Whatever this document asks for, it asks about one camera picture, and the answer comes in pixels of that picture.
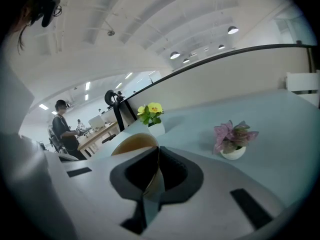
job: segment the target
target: table surface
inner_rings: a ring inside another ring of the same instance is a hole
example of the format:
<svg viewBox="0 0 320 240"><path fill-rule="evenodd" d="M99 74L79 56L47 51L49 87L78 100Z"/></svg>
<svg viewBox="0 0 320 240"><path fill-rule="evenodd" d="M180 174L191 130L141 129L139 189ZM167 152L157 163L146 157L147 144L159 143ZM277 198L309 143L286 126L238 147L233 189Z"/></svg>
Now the table surface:
<svg viewBox="0 0 320 240"><path fill-rule="evenodd" d="M118 122L111 122L102 127L100 130L95 131L89 135L89 137L84 137L79 142L78 150L83 149L84 147L88 146L90 143L95 141L96 139L100 138L102 135L106 134L112 127L116 126Z"/></svg>
<svg viewBox="0 0 320 240"><path fill-rule="evenodd" d="M320 110L287 90L166 111L161 119L166 133L156 138L160 146L231 164L273 192L286 207L304 198L318 176ZM259 131L245 154L233 161L213 154L214 126L228 120L234 125L245 120L252 131ZM108 157L127 137L148 132L137 120L91 159Z"/></svg>

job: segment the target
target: flower pot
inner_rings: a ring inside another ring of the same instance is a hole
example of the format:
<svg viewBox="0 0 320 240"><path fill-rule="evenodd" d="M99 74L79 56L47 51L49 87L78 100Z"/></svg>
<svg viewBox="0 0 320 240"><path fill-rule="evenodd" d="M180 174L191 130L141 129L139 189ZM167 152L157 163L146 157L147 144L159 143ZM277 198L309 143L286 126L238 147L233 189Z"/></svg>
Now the flower pot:
<svg viewBox="0 0 320 240"><path fill-rule="evenodd" d="M246 152L246 148L245 146L243 146L242 148L235 150L229 154L225 154L224 151L220 151L221 155L228 159L228 160L236 160L239 159L240 157L242 157L242 155Z"/></svg>
<svg viewBox="0 0 320 240"><path fill-rule="evenodd" d="M166 133L165 126L162 122L156 124L149 124L148 129L154 137L158 137Z"/></svg>

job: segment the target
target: headphones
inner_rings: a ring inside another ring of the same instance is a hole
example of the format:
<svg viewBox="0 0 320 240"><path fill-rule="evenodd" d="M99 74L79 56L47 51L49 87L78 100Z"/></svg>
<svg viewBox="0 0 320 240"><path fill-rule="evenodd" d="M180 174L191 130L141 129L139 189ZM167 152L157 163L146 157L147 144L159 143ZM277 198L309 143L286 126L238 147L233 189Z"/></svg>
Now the headphones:
<svg viewBox="0 0 320 240"><path fill-rule="evenodd" d="M30 26L43 17L41 25L46 28L54 17L62 14L60 0L36 0L36 2L37 8L32 12Z"/></svg>

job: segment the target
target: black pad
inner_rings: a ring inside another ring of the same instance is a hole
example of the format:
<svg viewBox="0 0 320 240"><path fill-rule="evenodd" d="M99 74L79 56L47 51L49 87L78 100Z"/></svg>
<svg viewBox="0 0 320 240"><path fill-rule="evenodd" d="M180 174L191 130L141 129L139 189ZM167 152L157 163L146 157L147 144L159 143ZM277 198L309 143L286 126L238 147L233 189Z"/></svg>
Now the black pad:
<svg viewBox="0 0 320 240"><path fill-rule="evenodd" d="M230 194L256 230L272 221L271 216L243 188L233 190Z"/></svg>
<svg viewBox="0 0 320 240"><path fill-rule="evenodd" d="M70 170L70 171L67 171L66 173L69 175L69 177L74 177L74 176L78 176L78 175L81 175L81 174L86 174L88 172L91 172L92 170L88 167L85 167L85 168L81 168L81 169L77 169L77 170Z"/></svg>

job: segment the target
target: paper cup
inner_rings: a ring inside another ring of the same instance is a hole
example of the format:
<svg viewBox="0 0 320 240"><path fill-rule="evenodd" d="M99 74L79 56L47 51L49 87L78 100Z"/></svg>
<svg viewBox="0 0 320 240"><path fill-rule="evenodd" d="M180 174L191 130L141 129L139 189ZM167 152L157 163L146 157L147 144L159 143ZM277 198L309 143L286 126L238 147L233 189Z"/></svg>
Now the paper cup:
<svg viewBox="0 0 320 240"><path fill-rule="evenodd" d="M155 137L147 133L137 133L122 141L112 152L111 156L127 153L130 151L146 148L159 147Z"/></svg>

